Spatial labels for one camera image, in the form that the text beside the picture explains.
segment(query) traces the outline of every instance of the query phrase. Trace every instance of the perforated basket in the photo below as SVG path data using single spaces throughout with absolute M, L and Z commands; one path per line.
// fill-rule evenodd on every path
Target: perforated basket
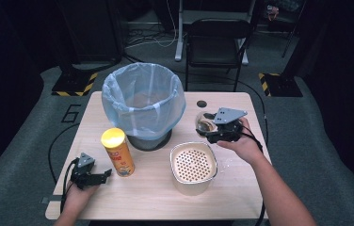
M 188 142 L 177 145 L 170 153 L 173 183 L 184 195 L 201 194 L 217 175 L 217 161 L 209 145 Z

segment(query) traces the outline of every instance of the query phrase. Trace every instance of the chair backrest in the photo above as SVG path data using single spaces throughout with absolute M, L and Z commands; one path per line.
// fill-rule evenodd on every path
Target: chair backrest
M 236 19 L 200 19 L 192 23 L 188 36 L 244 39 L 250 35 L 250 24 Z

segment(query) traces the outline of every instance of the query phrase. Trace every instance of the yellow pringles can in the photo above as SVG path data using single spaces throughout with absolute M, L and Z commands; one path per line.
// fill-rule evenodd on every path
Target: yellow pringles can
M 133 174 L 136 167 L 130 155 L 124 132 L 119 128 L 108 129 L 101 136 L 101 142 L 118 175 L 127 177 Z

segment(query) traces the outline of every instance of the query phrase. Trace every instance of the trash can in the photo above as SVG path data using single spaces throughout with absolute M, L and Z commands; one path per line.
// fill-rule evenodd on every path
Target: trash can
M 185 111 L 180 78 L 152 63 L 134 63 L 111 73 L 104 81 L 105 114 L 141 151 L 163 147 Z

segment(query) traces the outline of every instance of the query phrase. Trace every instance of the gray carpet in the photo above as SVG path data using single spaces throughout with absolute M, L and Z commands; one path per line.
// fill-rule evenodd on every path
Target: gray carpet
M 281 54 L 286 40 L 257 33 L 248 50 L 249 65 L 242 68 L 240 81 L 260 94 L 265 104 L 268 121 L 268 151 L 283 179 L 314 215 L 319 225 L 354 225 L 354 176 L 340 161 L 323 129 L 317 104 L 300 77 L 296 81 L 302 98 L 265 97 L 258 73 L 281 73 L 292 54 L 297 39 L 285 58 Z M 162 47 L 158 43 L 141 44 L 127 48 L 127 54 L 145 62 L 157 63 L 175 71 L 184 82 L 184 58 L 174 61 L 176 43 Z M 112 68 L 98 73 L 92 93 L 101 90 L 105 78 L 116 69 L 131 63 L 124 58 Z M 101 65 L 79 65 L 89 69 Z M 46 205 L 40 203 L 49 197 L 55 187 L 47 154 L 51 143 L 63 130 L 79 123 L 89 100 L 83 97 L 51 95 L 51 88 L 60 75 L 59 68 L 42 73 L 45 87 L 35 108 L 17 136 L 0 158 L 0 225 L 52 225 L 45 218 Z M 191 90 L 230 91 L 232 86 L 190 85 Z M 240 84 L 238 91 L 250 94 L 259 123 L 266 136 L 262 102 L 257 94 Z M 77 112 L 75 122 L 62 122 L 70 105 Z M 77 126 L 63 133 L 52 147 L 51 162 L 56 177 L 64 164 Z M 254 220 L 238 220 L 234 225 L 254 225 Z M 79 221 L 78 225 L 87 225 Z

